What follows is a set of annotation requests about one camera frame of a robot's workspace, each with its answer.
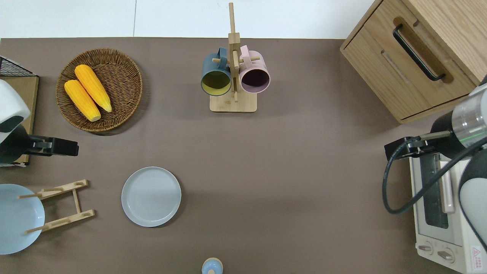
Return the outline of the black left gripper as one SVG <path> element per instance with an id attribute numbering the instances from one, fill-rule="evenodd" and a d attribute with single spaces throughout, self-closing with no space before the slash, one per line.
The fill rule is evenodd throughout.
<path id="1" fill-rule="evenodd" d="M 11 164 L 27 151 L 29 155 L 78 156 L 78 142 L 29 136 L 23 126 L 16 127 L 0 145 L 1 165 Z"/>

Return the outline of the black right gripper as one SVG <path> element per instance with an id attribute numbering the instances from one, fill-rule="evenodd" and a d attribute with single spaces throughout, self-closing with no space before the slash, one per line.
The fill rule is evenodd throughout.
<path id="1" fill-rule="evenodd" d="M 384 146 L 386 159 L 390 160 L 394 152 L 404 143 L 406 146 L 398 151 L 395 159 L 407 158 L 410 157 L 410 154 L 425 155 L 437 153 L 454 159 L 465 149 L 465 146 L 461 144 L 453 132 L 452 115 L 453 112 L 450 111 L 438 117 L 431 127 L 431 132 L 412 139 L 397 139 L 386 144 Z"/>

